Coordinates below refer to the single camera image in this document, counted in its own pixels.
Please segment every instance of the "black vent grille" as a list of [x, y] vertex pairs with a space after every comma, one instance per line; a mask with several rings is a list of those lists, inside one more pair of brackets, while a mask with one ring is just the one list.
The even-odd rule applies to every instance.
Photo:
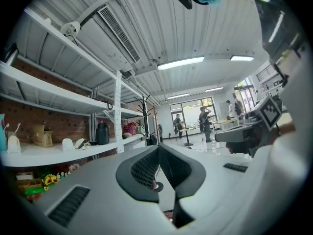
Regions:
[[131, 174], [135, 180], [151, 189], [152, 180], [155, 177], [155, 173], [158, 169], [158, 150], [145, 156], [138, 162], [136, 162], [131, 169]]
[[83, 186], [75, 187], [58, 206], [48, 215], [53, 221], [67, 227], [90, 189]]

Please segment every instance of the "corrugated metal ceiling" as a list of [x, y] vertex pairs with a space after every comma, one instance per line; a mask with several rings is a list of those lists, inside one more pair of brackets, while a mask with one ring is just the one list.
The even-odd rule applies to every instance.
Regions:
[[[139, 53], [136, 64], [91, 9], [110, 6]], [[78, 39], [112, 70], [136, 73], [131, 80], [157, 100], [203, 87], [236, 83], [267, 58], [260, 44], [261, 29], [253, 0], [223, 0], [220, 6], [185, 9], [177, 0], [34, 0], [31, 7], [55, 25], [80, 21]], [[230, 62], [231, 55], [253, 55], [250, 63]], [[156, 62], [205, 56], [201, 64], [157, 71]], [[104, 94], [112, 90], [103, 86]]]

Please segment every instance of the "coat rack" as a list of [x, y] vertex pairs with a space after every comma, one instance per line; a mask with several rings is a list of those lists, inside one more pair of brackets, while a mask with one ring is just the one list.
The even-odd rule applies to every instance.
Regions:
[[150, 97], [150, 95], [145, 99], [145, 97], [142, 96], [142, 100], [135, 97], [135, 99], [141, 103], [141, 105], [138, 104], [138, 106], [140, 107], [140, 110], [139, 109], [137, 109], [137, 110], [143, 114], [143, 121], [144, 121], [144, 126], [145, 126], [145, 131], [146, 131], [145, 136], [146, 136], [146, 140], [147, 140], [147, 145], [150, 145], [150, 137], [149, 137], [150, 133], [148, 131], [147, 116], [151, 115], [151, 113], [148, 114], [148, 112], [154, 109], [154, 107], [153, 107], [150, 110], [146, 111], [146, 102], [147, 102], [149, 97]]

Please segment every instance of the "white desk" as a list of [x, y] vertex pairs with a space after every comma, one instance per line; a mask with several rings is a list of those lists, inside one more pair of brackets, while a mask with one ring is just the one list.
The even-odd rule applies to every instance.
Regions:
[[232, 118], [231, 120], [222, 120], [217, 122], [212, 122], [213, 134], [215, 134], [214, 125], [219, 124], [221, 126], [221, 130], [226, 130], [235, 126], [239, 126], [239, 118]]

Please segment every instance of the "white metal shelf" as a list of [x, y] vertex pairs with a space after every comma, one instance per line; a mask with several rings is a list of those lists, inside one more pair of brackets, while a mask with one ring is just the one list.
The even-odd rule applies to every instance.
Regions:
[[[99, 87], [101, 96], [113, 99], [116, 74], [71, 40], [27, 8], [9, 42], [17, 44], [19, 58], [23, 61], [85, 90], [92, 91]], [[126, 82], [121, 81], [121, 86], [122, 102], [142, 97]]]
[[[130, 138], [124, 139], [122, 144], [129, 144], [142, 137], [144, 136], [141, 134], [134, 135]], [[91, 146], [86, 150], [63, 151], [62, 144], [56, 144], [52, 147], [45, 148], [35, 144], [21, 143], [21, 153], [3, 152], [1, 154], [1, 162], [4, 166], [9, 167], [53, 165], [90, 157], [117, 147], [118, 143], [113, 141], [105, 145]]]
[[[106, 111], [97, 114], [97, 118], [113, 118], [114, 111]], [[143, 117], [143, 114], [138, 111], [132, 111], [125, 108], [121, 108], [121, 119], [130, 119], [130, 118], [140, 118]]]
[[0, 95], [8, 99], [84, 116], [108, 110], [107, 103], [41, 81], [3, 62], [0, 62], [0, 74]]
[[134, 141], [136, 141], [136, 140], [138, 140], [140, 138], [145, 138], [145, 136], [142, 135], [142, 134], [136, 134], [136, 135], [133, 135], [133, 136], [131, 136], [129, 138], [123, 139], [122, 142], [123, 142], [123, 144], [128, 144], [128, 143], [134, 142]]

